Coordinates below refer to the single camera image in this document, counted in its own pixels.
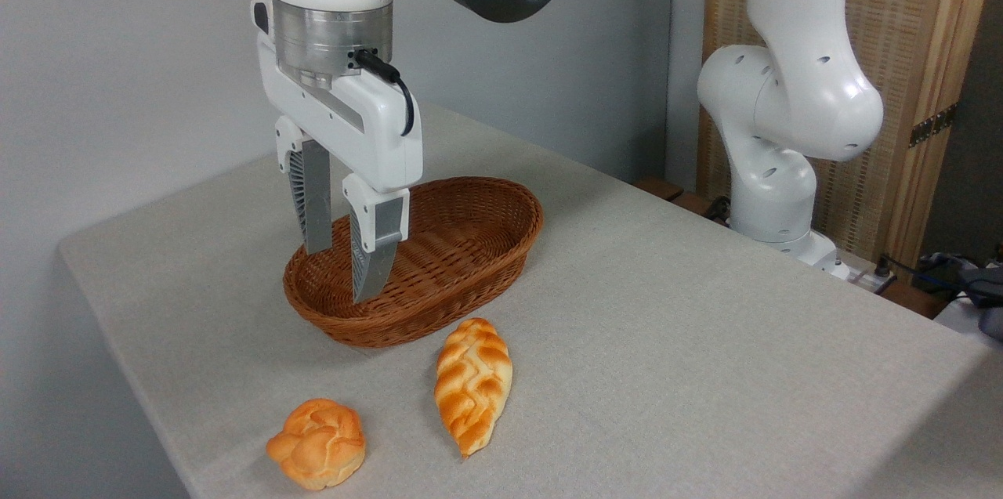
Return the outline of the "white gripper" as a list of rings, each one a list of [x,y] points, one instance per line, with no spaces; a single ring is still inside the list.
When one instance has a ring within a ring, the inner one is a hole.
[[[251,11],[266,98],[283,114],[275,124],[278,164],[304,247],[332,247],[330,152],[353,172],[342,192],[353,301],[366,302],[386,287],[397,246],[408,239],[406,187],[423,172],[415,100],[359,61],[362,54],[390,60],[392,6],[322,11],[255,0]]]

